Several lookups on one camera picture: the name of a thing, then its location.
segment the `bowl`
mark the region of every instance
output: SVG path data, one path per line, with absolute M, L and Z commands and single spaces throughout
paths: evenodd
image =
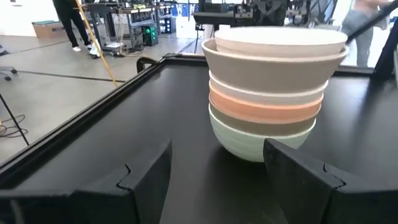
M 265 136 L 260 134 L 250 134 L 229 127 L 222 123 L 211 111 L 209 107 L 210 122 L 218 141 L 223 147 L 235 156 L 251 162 L 264 162 L 262 148 L 266 138 L 272 138 L 281 143 L 298 149 L 310 135 L 316 120 L 310 128 L 301 133 L 288 136 Z
M 251 134 L 260 134 L 265 136 L 286 136 L 290 134 L 300 133 L 310 128 L 315 121 L 316 115 L 304 121 L 287 123 L 287 124 L 267 124 L 258 123 L 253 121 L 245 121 L 234 118 L 219 110 L 210 99 L 210 110 L 214 116 L 222 123 L 227 124 L 229 127 L 245 131 Z
M 217 50 L 259 57 L 319 57 L 338 54 L 347 35 L 325 29 L 236 27 L 215 32 Z
M 243 90 L 298 93 L 324 84 L 348 54 L 309 58 L 250 57 L 218 52 L 214 39 L 202 43 L 212 74 L 221 82 Z
M 210 85 L 210 100 L 220 111 L 234 118 L 267 124 L 289 124 L 315 116 L 321 107 L 323 96 L 304 105 L 263 105 L 239 100 Z
M 319 99 L 329 84 L 329 81 L 327 80 L 323 85 L 313 90 L 304 91 L 301 93 L 264 93 L 242 90 L 233 86 L 229 86 L 228 84 L 219 81 L 210 70 L 209 76 L 210 85 L 220 91 L 220 93 L 238 100 L 266 105 L 302 105 L 310 103 Z

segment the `gray floor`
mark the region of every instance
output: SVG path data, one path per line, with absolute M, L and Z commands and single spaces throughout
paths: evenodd
M 162 35 L 159 44 L 146 47 L 143 54 L 160 59 L 170 52 L 192 53 L 195 36 L 196 33 L 183 38 L 176 34 Z M 21 127 L 29 131 L 29 142 L 38 140 L 114 88 L 112 82 L 84 79 L 109 80 L 109 76 L 100 59 L 90 59 L 86 50 L 73 52 L 64 37 L 38 40 L 0 36 L 0 43 L 11 53 L 0 57 L 0 66 L 12 65 L 19 71 L 11 82 L 0 78 L 0 93 L 15 116 L 26 116 Z M 117 80 L 128 80 L 136 75 L 137 59 L 106 57 Z M 9 118 L 0 103 L 0 119 Z M 13 123 L 7 121 L 4 125 L 13 126 Z M 23 148 L 25 142 L 21 137 L 0 138 L 0 163 Z
M 202 40 L 198 39 L 198 43 L 195 46 L 195 43 L 192 45 L 189 45 L 187 49 L 184 50 L 184 53 L 186 54 L 198 54 L 198 55 L 203 55 L 203 50 L 201 48 L 201 43 Z

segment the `black pants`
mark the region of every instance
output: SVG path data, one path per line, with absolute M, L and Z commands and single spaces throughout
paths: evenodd
M 58 17 L 60 18 L 65 31 L 67 32 L 69 41 L 72 43 L 72 47 L 78 47 L 79 44 L 77 43 L 76 37 L 73 33 L 72 29 L 72 21 L 76 25 L 77 29 L 79 30 L 80 36 L 83 39 L 85 45 L 91 44 L 88 40 L 88 36 L 86 33 L 85 25 L 83 20 L 80 17 L 80 13 L 76 9 L 57 9 Z

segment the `black table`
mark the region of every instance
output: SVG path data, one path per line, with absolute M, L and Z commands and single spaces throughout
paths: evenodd
M 335 73 L 317 125 L 299 150 L 397 189 L 396 84 L 364 75 Z M 78 189 L 170 138 L 172 172 L 160 223 L 287 223 L 264 164 L 234 157 L 215 138 L 208 81 L 203 57 L 163 59 L 4 164 L 1 186 Z M 65 129 L 62 144 L 43 147 Z

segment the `person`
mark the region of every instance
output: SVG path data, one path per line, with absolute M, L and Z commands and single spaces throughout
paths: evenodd
M 81 48 L 76 40 L 72 29 L 72 21 L 76 25 L 81 38 L 87 48 L 91 47 L 91 42 L 88 40 L 88 35 L 85 29 L 83 20 L 80 17 L 79 10 L 75 0 L 53 0 L 55 10 L 58 17 L 63 24 L 65 32 L 72 44 L 72 49 L 75 52 L 81 52 Z
M 352 10 L 350 10 L 345 17 L 341 31 L 347 35 L 352 34 L 356 29 L 362 26 L 365 22 L 375 15 L 379 7 L 388 5 L 388 0 L 354 0 L 355 4 Z M 376 26 L 386 29 L 387 27 L 376 24 Z M 370 54 L 370 47 L 373 39 L 373 27 L 365 31 L 359 37 L 355 39 L 357 48 L 356 64 L 359 67 L 368 67 L 368 59 Z

